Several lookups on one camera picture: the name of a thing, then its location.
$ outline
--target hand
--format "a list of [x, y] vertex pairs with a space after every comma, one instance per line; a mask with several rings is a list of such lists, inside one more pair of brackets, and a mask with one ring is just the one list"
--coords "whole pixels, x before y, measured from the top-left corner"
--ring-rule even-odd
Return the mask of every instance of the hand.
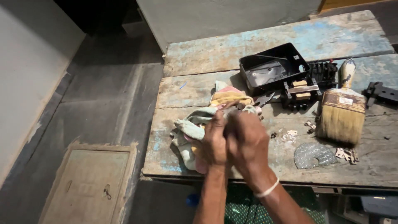
[[226, 121], [224, 112], [218, 110], [205, 127], [203, 152], [209, 165], [225, 166], [227, 163], [226, 140], [223, 136]]
[[228, 117], [227, 148], [232, 164], [255, 193], [262, 193], [277, 180], [268, 166], [269, 136], [258, 117], [238, 112]]

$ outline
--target white bracelet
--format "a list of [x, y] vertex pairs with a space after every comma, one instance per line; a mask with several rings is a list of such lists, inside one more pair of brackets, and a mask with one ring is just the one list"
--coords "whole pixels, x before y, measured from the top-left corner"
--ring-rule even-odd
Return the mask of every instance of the white bracelet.
[[275, 184], [272, 187], [270, 187], [268, 190], [266, 190], [262, 193], [259, 193], [259, 194], [254, 194], [254, 196], [256, 196], [257, 198], [265, 197], [265, 196], [269, 195], [276, 188], [276, 186], [278, 184], [279, 184], [279, 178], [277, 178]]

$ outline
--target white wall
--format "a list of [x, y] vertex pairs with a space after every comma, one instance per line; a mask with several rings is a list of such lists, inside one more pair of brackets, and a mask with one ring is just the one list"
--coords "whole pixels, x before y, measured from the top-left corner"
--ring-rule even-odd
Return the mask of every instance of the white wall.
[[137, 0], [163, 52], [166, 45], [304, 20], [321, 0]]
[[0, 186], [84, 36], [52, 0], [0, 3]]

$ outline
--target wooden workbench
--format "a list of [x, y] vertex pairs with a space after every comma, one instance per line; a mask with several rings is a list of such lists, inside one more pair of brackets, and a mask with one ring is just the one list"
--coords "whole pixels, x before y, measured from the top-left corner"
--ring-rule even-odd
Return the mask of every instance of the wooden workbench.
[[[238, 59], [291, 42], [307, 60], [356, 57], [357, 72], [353, 89], [361, 91], [371, 81], [398, 88], [398, 55], [370, 11], [331, 16], [284, 26], [211, 37], [169, 45], [152, 121], [150, 138], [142, 170], [151, 178], [191, 179], [201, 175], [187, 170], [178, 149], [171, 144], [174, 121], [207, 106], [214, 82], [224, 81], [246, 90], [238, 71]], [[339, 163], [313, 169], [297, 169], [293, 154], [304, 142], [319, 141], [307, 134], [311, 111], [283, 110], [280, 103], [265, 105], [263, 123], [270, 133], [277, 132], [269, 143], [269, 165], [283, 183], [331, 186], [360, 185], [398, 188], [398, 112], [380, 105], [372, 106], [365, 119], [361, 143], [357, 146], [360, 162]], [[298, 130], [297, 136], [287, 130]], [[242, 176], [233, 171], [232, 178]]]

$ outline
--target green patterned cloth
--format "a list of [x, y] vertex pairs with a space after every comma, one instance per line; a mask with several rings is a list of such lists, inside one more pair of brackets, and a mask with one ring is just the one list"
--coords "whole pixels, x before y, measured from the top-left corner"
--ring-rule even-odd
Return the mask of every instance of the green patterned cloth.
[[[310, 187], [284, 187], [316, 224], [325, 224], [315, 193]], [[273, 223], [253, 192], [243, 184], [229, 184], [225, 206], [225, 224]]]

